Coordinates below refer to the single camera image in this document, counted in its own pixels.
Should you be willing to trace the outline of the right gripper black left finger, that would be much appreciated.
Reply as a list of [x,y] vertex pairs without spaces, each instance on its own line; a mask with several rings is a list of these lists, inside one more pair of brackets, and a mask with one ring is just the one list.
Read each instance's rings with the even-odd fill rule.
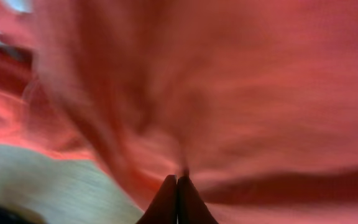
[[166,176],[149,207],[136,224],[177,224],[177,178]]

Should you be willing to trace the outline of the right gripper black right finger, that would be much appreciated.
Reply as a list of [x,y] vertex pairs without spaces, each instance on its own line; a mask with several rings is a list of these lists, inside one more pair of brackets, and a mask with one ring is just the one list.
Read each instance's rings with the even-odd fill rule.
[[179,224],[218,224],[188,176],[180,177],[177,187]]

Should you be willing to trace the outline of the orange red t-shirt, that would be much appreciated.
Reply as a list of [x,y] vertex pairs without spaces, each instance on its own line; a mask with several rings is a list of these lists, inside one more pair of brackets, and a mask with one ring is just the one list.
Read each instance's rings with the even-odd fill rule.
[[0,143],[95,161],[142,210],[358,223],[358,0],[0,1]]

